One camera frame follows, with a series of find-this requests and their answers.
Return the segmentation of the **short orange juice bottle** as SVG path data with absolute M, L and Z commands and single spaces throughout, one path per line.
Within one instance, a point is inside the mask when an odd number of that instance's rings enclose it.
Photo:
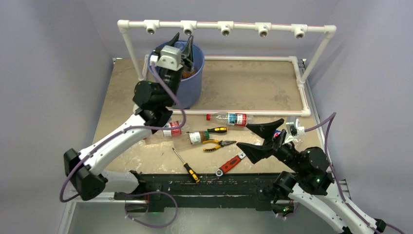
M 193 76 L 196 73 L 196 68 L 195 66 L 187 66 L 183 65 L 183 73 L 182 73 L 182 79 L 187 79 Z

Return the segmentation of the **red label clear bottle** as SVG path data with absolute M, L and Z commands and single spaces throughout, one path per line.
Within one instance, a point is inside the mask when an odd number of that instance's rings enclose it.
M 247 124 L 252 123 L 253 119 L 253 115 L 236 112 L 217 112 L 213 114 L 206 114 L 207 121 L 228 126 L 245 127 Z

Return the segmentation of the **red cap crushed bottle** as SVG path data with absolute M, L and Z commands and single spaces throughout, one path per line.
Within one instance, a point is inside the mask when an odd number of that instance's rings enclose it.
M 176 137 L 180 137 L 190 129 L 188 123 L 185 123 L 181 128 L 178 128 L 181 124 L 182 123 L 180 121 L 170 121 L 164 126 L 166 130 L 159 130 L 150 137 L 145 138 L 145 140 L 150 142 L 163 142 L 172 140 Z

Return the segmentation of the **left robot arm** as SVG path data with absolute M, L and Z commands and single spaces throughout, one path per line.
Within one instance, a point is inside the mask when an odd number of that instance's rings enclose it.
M 132 172 L 117 173 L 106 167 L 141 140 L 157 131 L 167 130 L 172 110 L 176 106 L 183 115 L 180 129 L 186 123 L 184 107 L 177 97 L 183 71 L 193 65 L 193 36 L 189 36 L 183 50 L 174 45 L 177 33 L 164 46 L 158 46 L 150 58 L 151 70 L 156 81 L 139 81 L 134 89 L 135 112 L 112 133 L 80 151 L 69 149 L 64 153 L 66 179 L 60 190 L 61 202 L 76 197 L 87 201 L 102 192 L 125 193 L 132 199 L 145 194 L 145 186 Z

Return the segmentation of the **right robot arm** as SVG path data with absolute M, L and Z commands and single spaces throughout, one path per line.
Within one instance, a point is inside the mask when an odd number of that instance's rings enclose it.
M 380 234 L 387 224 L 372 218 L 358 208 L 342 192 L 333 175 L 328 156 L 320 147 L 296 150 L 293 140 L 306 130 L 296 117 L 289 117 L 286 129 L 278 135 L 275 131 L 283 119 L 264 124 L 247 124 L 246 127 L 264 139 L 262 145 L 237 143 L 252 163 L 274 156 L 292 170 L 281 172 L 267 191 L 274 201 L 292 199 L 311 210 L 327 222 L 338 234 Z

